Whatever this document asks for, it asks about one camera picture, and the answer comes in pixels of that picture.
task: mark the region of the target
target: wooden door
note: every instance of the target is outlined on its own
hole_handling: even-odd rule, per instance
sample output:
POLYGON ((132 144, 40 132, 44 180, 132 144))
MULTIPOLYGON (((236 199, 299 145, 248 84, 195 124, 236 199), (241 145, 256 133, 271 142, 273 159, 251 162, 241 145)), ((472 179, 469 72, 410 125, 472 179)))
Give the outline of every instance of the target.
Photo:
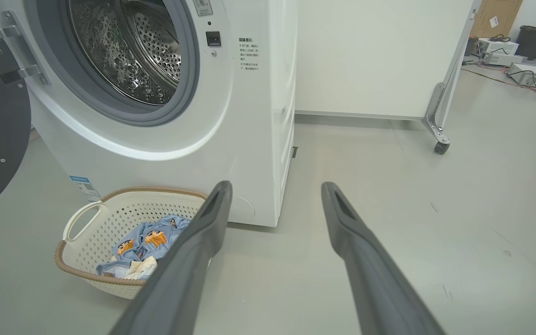
POLYGON ((508 36, 523 0, 483 0, 470 30, 472 36, 489 38, 497 34, 508 36), (492 27, 491 19, 497 17, 497 26, 492 27))

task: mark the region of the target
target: laundry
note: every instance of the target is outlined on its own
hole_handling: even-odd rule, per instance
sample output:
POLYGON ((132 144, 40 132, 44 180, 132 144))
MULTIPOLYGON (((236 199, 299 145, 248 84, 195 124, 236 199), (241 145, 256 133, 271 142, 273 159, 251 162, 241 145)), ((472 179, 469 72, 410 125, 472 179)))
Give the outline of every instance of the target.
POLYGON ((148 279, 189 220, 167 215, 156 223, 143 222, 130 231, 117 246, 107 263, 96 267, 96 273, 125 279, 148 279))

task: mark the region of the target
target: black wheel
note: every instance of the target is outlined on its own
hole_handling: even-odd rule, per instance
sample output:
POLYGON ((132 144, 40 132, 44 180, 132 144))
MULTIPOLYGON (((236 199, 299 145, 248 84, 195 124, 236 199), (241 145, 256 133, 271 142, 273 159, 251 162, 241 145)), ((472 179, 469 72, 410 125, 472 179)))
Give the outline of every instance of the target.
POLYGON ((435 145, 435 148, 434 148, 434 152, 436 154, 443 155, 448 150, 449 146, 450 146, 450 144, 444 144, 444 143, 437 142, 436 145, 435 145))

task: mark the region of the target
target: stainless steel drum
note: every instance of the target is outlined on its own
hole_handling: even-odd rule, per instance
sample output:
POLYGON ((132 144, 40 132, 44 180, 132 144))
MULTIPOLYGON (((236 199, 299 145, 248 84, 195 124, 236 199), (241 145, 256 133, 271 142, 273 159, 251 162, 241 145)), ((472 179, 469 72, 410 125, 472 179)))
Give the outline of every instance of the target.
POLYGON ((179 84, 181 54, 162 1, 67 0, 74 36, 120 93, 164 105, 179 84))

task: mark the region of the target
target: gray floor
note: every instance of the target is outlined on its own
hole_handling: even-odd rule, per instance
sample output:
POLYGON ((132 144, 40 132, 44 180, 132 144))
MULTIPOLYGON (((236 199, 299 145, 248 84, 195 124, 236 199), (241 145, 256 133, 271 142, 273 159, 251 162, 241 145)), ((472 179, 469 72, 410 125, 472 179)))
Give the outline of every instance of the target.
MULTIPOLYGON (((447 333, 536 334, 536 94, 462 72, 446 155, 417 122, 297 121, 279 227, 229 226, 196 334, 359 333, 323 181, 340 185, 447 333)), ((105 334, 127 306, 53 263, 84 203, 32 142, 0 196, 0 334, 105 334)))

